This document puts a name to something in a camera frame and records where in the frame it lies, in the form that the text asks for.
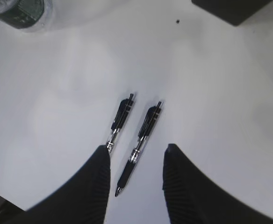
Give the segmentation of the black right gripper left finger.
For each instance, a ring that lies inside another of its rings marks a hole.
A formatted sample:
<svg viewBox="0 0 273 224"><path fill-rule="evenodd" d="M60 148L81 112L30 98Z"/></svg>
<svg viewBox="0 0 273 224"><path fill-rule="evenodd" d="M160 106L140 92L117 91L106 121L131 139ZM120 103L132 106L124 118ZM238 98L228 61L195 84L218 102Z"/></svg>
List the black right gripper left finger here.
<svg viewBox="0 0 273 224"><path fill-rule="evenodd" d="M110 192L110 155L100 145L49 197L12 218L11 224L102 224Z"/></svg>

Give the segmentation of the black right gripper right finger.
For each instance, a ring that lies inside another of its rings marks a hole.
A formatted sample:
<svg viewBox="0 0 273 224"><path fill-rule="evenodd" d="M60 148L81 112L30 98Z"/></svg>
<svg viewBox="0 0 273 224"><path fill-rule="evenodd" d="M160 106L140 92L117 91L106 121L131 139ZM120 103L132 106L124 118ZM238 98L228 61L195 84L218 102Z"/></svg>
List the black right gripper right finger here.
<svg viewBox="0 0 273 224"><path fill-rule="evenodd" d="M273 224L210 180L175 144L164 154L163 191L172 224Z"/></svg>

